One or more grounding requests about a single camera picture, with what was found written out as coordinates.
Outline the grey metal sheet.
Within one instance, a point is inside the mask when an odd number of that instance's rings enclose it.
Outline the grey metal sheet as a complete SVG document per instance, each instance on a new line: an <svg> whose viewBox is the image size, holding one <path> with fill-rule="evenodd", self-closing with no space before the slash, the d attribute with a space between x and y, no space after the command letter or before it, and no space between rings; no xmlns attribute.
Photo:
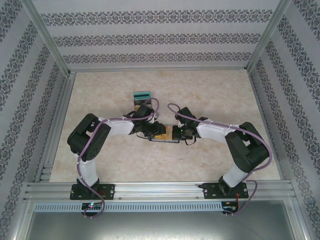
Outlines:
<svg viewBox="0 0 320 240"><path fill-rule="evenodd" d="M287 220L225 217L218 212L33 215L27 240L294 240Z"/></svg>

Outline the right circuit board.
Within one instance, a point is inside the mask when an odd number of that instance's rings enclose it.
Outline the right circuit board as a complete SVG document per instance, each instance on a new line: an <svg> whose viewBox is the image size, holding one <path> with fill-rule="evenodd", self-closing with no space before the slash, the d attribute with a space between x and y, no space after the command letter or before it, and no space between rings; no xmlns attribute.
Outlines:
<svg viewBox="0 0 320 240"><path fill-rule="evenodd" d="M222 202L222 209L224 212L235 213L239 209L239 204L237 202Z"/></svg>

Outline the circuit board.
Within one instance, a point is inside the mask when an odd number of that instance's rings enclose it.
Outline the circuit board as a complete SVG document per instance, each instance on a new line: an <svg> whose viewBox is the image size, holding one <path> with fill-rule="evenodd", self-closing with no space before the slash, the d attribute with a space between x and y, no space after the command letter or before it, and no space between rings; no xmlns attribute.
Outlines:
<svg viewBox="0 0 320 240"><path fill-rule="evenodd" d="M239 204L237 202L222 202L222 209L224 212L235 213L239 209Z"/></svg>
<svg viewBox="0 0 320 240"><path fill-rule="evenodd" d="M91 203L83 203L81 206L81 209L84 210L93 210L93 211L98 211L102 209L102 204L101 203L95 203L95 202L91 202Z"/></svg>

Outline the left circuit board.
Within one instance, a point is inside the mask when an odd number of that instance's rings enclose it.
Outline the left circuit board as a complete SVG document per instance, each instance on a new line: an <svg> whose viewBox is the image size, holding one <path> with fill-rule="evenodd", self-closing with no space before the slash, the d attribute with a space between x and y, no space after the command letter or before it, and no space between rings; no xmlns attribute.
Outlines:
<svg viewBox="0 0 320 240"><path fill-rule="evenodd" d="M91 203L83 203L81 206L81 209L84 210L93 210L93 211L98 211L102 209L102 204L101 203L95 203L95 202L91 202Z"/></svg>

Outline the aluminium frame post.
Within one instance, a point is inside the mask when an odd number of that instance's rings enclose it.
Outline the aluminium frame post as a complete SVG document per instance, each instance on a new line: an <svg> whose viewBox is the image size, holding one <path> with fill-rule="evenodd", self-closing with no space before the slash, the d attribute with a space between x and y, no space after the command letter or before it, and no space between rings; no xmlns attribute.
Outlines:
<svg viewBox="0 0 320 240"><path fill-rule="evenodd" d="M255 67L259 57L261 56L262 52L264 51L265 46L268 44L270 38L272 37L274 31L277 28L280 20L282 19L283 15L285 14L289 4L292 0L280 0L277 7L275 8L264 32L262 33L256 47L254 48L251 57L245 67L248 73L250 73L253 68Z"/></svg>
<svg viewBox="0 0 320 240"><path fill-rule="evenodd" d="M34 26L36 27L38 33L40 34L43 42L48 47L50 53L52 54L55 62L59 66L65 77L69 77L70 69L67 66L66 61L64 60L61 52L59 51L54 38L49 32L41 14L38 12L33 0L20 0L22 6L25 8L28 16L32 20Z"/></svg>

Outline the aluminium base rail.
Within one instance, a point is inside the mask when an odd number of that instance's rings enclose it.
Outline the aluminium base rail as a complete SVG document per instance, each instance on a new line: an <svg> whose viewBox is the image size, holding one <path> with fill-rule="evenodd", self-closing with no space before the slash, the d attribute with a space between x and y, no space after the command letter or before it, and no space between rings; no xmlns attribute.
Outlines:
<svg viewBox="0 0 320 240"><path fill-rule="evenodd" d="M200 202L205 192L199 188L200 181L182 182L115 182L114 202ZM23 201L69 202L72 182L28 183ZM246 192L253 201L295 200L294 187L289 180L258 180L246 182Z"/></svg>

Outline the yellow card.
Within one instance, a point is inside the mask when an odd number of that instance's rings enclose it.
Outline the yellow card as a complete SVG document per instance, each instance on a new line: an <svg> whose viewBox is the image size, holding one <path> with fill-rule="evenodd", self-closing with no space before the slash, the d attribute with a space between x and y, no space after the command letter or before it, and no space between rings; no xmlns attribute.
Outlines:
<svg viewBox="0 0 320 240"><path fill-rule="evenodd" d="M172 137L173 126L168 124L165 124L164 126L165 126L165 133L156 135L155 139L157 141L170 142L173 140L173 137Z"/></svg>

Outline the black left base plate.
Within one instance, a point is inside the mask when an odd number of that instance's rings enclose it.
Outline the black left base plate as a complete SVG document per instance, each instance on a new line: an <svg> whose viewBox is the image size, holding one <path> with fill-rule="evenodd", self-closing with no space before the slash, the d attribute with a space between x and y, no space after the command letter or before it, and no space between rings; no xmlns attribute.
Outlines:
<svg viewBox="0 0 320 240"><path fill-rule="evenodd" d="M104 200L113 200L115 194L114 184L104 184L93 186L93 190ZM81 184L73 184L70 191L70 200L101 200L94 192Z"/></svg>

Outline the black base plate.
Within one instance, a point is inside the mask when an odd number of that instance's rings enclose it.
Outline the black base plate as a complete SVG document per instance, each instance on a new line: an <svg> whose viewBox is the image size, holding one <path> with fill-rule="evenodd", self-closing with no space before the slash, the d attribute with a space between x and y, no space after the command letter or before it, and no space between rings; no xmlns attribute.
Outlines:
<svg viewBox="0 0 320 240"><path fill-rule="evenodd" d="M205 182L198 185L203 189L203 195L205 199L248 199L249 193L247 185L244 182L240 182L235 187L231 188L227 184L218 182Z"/></svg>
<svg viewBox="0 0 320 240"><path fill-rule="evenodd" d="M114 184L104 184L93 186L93 190L104 200L113 200L115 194ZM70 191L70 200L101 200L94 192L81 184L73 184Z"/></svg>

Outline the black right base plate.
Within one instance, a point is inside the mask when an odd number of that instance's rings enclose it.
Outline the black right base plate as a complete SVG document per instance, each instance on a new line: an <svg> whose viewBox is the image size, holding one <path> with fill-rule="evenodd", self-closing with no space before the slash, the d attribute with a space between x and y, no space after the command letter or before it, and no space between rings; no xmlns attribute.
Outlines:
<svg viewBox="0 0 320 240"><path fill-rule="evenodd" d="M198 185L203 189L203 195L205 199L248 199L249 193L247 185L244 182L240 182L235 187L231 188L227 184L218 182L205 182Z"/></svg>

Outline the aluminium side rail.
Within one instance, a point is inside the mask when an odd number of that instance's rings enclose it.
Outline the aluminium side rail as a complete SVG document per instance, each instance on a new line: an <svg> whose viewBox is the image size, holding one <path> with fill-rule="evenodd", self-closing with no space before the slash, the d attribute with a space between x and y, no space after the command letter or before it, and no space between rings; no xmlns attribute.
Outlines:
<svg viewBox="0 0 320 240"><path fill-rule="evenodd" d="M41 154L40 163L34 178L34 182L36 183L49 182L51 178L76 75L76 72L70 72L68 78L62 85L45 146Z"/></svg>

